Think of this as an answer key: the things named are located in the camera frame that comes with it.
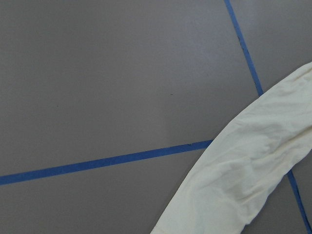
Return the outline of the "cream long-sleeve printed shirt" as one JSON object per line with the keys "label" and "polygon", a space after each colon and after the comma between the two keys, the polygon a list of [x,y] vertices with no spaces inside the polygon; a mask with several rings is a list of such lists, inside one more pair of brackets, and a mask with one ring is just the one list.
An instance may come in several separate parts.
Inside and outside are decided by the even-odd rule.
{"label": "cream long-sleeve printed shirt", "polygon": [[312,148],[312,65],[239,113],[194,164],[154,234],[239,234]]}

